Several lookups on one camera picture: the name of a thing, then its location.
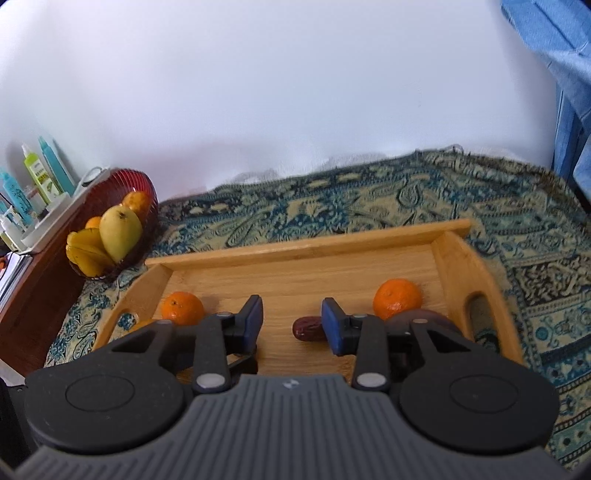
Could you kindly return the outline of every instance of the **wooden tray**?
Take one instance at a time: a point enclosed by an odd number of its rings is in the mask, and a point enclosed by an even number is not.
[[[467,219],[387,230],[324,236],[277,244],[150,258],[149,270],[109,315],[95,349],[105,345],[122,313],[159,319],[159,303],[183,290],[199,297],[206,312],[237,312],[251,294],[264,305],[258,340],[260,373],[299,375],[339,372],[349,377],[353,359],[333,356],[326,343],[296,340],[293,321],[319,315],[334,297],[347,313],[372,312],[377,288],[387,279],[420,285],[423,307],[448,316],[473,339],[468,302],[488,300],[502,354],[523,363],[519,340],[501,292],[482,260],[463,240]]]

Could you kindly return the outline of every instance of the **blue gripper pad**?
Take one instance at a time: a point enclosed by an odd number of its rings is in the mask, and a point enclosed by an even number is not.
[[[242,342],[244,353],[253,353],[256,347],[256,339],[261,331],[263,309],[262,298],[258,295],[253,295],[244,308],[250,308],[250,312],[244,321],[244,338]]]
[[[322,318],[322,328],[326,334],[326,338],[329,341],[330,349],[334,355],[341,356],[343,352],[343,338],[340,334],[340,322],[339,318],[335,315],[334,311],[330,308],[328,302],[322,300],[322,307],[320,308],[320,315]]]

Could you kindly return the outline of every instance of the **blue curtain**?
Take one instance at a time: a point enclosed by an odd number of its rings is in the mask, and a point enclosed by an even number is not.
[[[502,0],[501,8],[557,82],[554,171],[591,200],[591,10],[582,0]]]

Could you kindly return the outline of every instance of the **wooden cabinet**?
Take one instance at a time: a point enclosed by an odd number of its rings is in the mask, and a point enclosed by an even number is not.
[[[68,225],[32,263],[0,312],[0,358],[21,375],[42,368],[85,279],[66,258]]]

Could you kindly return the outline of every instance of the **orange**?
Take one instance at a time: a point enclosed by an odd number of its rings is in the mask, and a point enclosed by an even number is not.
[[[201,300],[186,291],[176,291],[166,297],[160,312],[163,319],[172,320],[177,325],[197,325],[205,317]]]
[[[89,218],[84,228],[98,228],[100,225],[100,217]]]
[[[387,320],[405,310],[421,308],[421,289],[406,278],[391,278],[384,282],[374,297],[374,313]]]
[[[138,216],[139,221],[144,223],[148,216],[148,212],[150,211],[152,200],[146,192],[136,190],[125,195],[121,205],[133,210]]]

